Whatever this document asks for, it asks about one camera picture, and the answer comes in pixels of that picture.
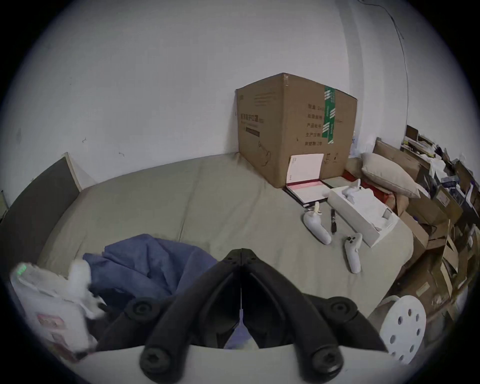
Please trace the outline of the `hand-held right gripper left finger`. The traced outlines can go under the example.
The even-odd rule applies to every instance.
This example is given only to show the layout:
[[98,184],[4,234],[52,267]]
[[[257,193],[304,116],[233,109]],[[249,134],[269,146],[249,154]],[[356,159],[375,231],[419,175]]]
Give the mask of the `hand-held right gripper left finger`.
[[240,267],[241,250],[234,249],[173,297],[131,300],[95,351],[143,346],[139,365],[146,376],[179,376],[191,343],[222,349],[241,324]]

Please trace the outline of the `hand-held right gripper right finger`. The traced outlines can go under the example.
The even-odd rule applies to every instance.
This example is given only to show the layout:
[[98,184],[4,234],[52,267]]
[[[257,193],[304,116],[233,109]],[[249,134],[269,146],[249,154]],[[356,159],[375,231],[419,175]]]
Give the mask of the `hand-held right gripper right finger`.
[[387,352],[375,328],[346,297],[302,293],[251,249],[241,250],[243,324],[261,349],[293,344],[304,377],[335,377],[340,346]]

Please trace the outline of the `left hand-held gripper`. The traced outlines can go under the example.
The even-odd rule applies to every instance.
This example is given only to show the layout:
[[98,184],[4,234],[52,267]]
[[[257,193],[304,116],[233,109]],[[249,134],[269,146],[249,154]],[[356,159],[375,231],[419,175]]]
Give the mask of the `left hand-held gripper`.
[[29,263],[18,263],[10,284],[21,313],[33,333],[60,359],[79,361],[92,352],[97,339],[87,321],[105,316],[105,302],[89,290],[91,268],[87,261],[71,263],[67,278]]

